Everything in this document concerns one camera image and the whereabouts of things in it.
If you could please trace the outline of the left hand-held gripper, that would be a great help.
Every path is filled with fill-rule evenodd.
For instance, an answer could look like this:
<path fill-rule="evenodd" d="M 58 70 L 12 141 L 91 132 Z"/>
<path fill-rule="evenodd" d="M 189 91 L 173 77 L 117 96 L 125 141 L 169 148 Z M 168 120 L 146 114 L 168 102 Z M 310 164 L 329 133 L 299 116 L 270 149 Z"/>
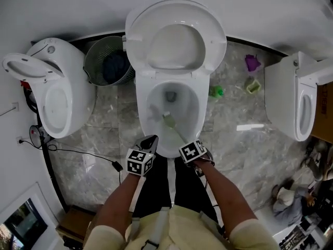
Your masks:
<path fill-rule="evenodd" d="M 158 145 L 157 135 L 148 135 L 135 142 L 126 155 L 126 171 L 137 176 L 145 176 L 152 168 Z"/>

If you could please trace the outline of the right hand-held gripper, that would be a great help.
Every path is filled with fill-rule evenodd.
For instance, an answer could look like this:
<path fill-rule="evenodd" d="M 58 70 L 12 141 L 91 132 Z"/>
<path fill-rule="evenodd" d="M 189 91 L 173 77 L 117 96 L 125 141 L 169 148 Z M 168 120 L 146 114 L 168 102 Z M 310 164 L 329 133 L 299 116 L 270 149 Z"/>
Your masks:
<path fill-rule="evenodd" d="M 199 177 L 202 177 L 204 173 L 194 164 L 195 160 L 201 159 L 203 161 L 210 162 L 213 166 L 215 165 L 212 154 L 199 139 L 196 139 L 180 147 L 179 153 L 184 164 L 187 167 L 194 168 L 196 174 Z"/>

